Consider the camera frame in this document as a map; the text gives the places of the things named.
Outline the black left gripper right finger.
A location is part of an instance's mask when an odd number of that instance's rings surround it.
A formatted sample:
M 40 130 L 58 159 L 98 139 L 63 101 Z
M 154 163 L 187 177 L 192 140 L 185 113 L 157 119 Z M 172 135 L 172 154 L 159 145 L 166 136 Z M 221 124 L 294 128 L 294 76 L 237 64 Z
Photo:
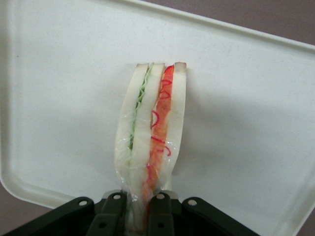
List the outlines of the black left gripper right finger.
M 160 192 L 149 203 L 148 236 L 256 236 L 253 230 L 198 197 L 180 202 Z

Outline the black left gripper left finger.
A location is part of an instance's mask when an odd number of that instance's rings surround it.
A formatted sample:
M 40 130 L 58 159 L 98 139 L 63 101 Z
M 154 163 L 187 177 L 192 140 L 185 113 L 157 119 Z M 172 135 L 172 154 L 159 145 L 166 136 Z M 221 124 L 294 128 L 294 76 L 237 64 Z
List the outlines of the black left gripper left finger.
M 88 197 L 75 198 L 5 235 L 122 236 L 125 214 L 126 194 L 113 190 L 98 203 Z

